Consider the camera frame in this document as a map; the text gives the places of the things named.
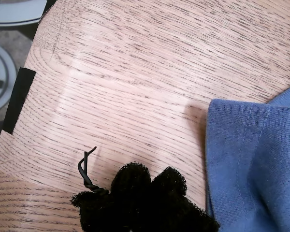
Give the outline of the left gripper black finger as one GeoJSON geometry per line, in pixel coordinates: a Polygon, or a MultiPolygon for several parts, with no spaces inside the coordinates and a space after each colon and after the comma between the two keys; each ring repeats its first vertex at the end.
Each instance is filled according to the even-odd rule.
{"type": "Polygon", "coordinates": [[[71,203],[79,209],[85,232],[152,232],[151,177],[147,167],[128,163],[115,175],[111,189],[93,185],[80,169],[89,191],[74,195],[71,203]]]}
{"type": "Polygon", "coordinates": [[[153,232],[217,232],[218,222],[187,197],[181,173],[167,167],[151,182],[151,230],[153,232]]]}

